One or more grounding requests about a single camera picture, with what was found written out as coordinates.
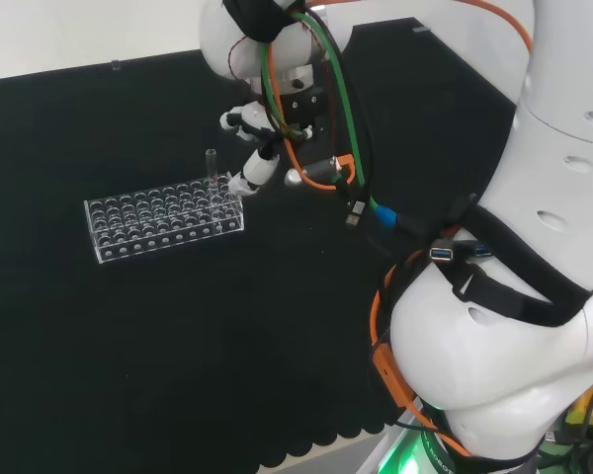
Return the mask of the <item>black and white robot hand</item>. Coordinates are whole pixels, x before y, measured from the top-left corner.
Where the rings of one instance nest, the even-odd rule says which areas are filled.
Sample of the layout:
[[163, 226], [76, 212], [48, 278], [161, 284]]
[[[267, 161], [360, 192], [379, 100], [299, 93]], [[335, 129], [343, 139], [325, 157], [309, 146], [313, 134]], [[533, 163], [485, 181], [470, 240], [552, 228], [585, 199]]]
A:
[[[319, 122], [327, 111], [327, 94], [312, 86], [299, 92], [283, 95], [281, 106], [288, 125], [305, 132], [304, 138], [293, 138], [293, 151], [306, 149], [309, 142], [319, 138]], [[228, 181], [228, 190], [240, 198], [252, 197], [271, 183], [280, 169], [283, 155], [287, 154], [284, 140], [288, 134], [272, 116], [270, 100], [265, 95], [246, 105], [234, 107], [221, 115], [220, 126], [226, 132], [244, 141], [255, 141], [256, 148], [244, 162], [240, 171]], [[321, 191], [334, 191], [331, 179], [340, 171], [339, 159], [333, 155], [310, 164], [292, 165], [287, 170], [288, 187], [312, 186]]]

